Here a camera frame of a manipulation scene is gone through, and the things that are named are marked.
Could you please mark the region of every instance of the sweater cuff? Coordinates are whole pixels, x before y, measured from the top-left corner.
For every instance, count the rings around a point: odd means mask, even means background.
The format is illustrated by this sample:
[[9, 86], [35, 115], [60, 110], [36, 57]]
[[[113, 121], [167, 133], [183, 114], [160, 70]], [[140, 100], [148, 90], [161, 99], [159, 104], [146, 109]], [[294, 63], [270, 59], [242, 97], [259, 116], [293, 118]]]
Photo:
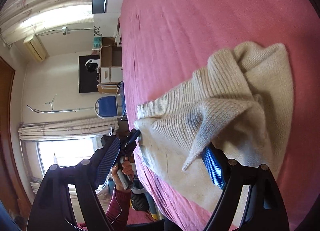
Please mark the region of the sweater cuff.
[[116, 195], [117, 199], [119, 200], [131, 199], [131, 192], [123, 192], [123, 191], [117, 190], [116, 187], [113, 192]]

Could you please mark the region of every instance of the sunlight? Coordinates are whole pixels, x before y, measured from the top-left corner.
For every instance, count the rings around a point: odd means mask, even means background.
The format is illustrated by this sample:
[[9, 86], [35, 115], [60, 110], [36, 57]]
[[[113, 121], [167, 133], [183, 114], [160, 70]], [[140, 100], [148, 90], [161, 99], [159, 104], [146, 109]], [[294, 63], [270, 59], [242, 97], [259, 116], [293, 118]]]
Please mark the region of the sunlight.
[[45, 28], [53, 28], [62, 24], [74, 24], [80, 20], [93, 18], [92, 5], [76, 5], [40, 13], [20, 24], [21, 28], [40, 24]]
[[61, 167], [77, 165], [85, 158], [90, 158], [94, 153], [92, 138], [64, 141], [39, 142], [40, 156], [44, 171], [52, 164]]

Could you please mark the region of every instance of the air conditioner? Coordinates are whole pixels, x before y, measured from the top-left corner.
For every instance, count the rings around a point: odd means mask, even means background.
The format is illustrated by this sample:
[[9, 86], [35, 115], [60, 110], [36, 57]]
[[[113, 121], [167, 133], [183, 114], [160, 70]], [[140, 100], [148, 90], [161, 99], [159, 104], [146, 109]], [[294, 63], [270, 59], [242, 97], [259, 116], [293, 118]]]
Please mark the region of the air conditioner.
[[42, 62], [45, 59], [46, 51], [35, 34], [26, 37], [23, 44], [37, 62]]

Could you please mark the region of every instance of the metal rod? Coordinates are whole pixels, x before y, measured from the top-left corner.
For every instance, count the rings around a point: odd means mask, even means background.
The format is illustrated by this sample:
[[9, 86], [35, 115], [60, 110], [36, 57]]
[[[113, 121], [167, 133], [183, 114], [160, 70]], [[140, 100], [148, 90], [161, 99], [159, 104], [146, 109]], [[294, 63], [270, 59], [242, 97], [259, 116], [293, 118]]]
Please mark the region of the metal rod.
[[31, 111], [34, 111], [35, 113], [65, 113], [65, 112], [77, 112], [77, 111], [94, 109], [94, 107], [87, 107], [87, 108], [77, 108], [77, 109], [71, 109], [71, 110], [40, 111], [40, 110], [31, 108], [29, 105], [27, 105], [27, 107], [28, 107]]

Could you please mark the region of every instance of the white device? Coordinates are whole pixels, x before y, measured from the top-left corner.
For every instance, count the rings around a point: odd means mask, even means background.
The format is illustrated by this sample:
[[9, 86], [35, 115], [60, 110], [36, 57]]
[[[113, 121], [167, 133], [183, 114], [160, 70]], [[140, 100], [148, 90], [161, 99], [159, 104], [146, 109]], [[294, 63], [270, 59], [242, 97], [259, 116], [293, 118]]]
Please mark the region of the white device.
[[89, 59], [85, 63], [85, 66], [86, 66], [88, 72], [93, 73], [96, 70], [97, 73], [99, 73], [100, 59]]

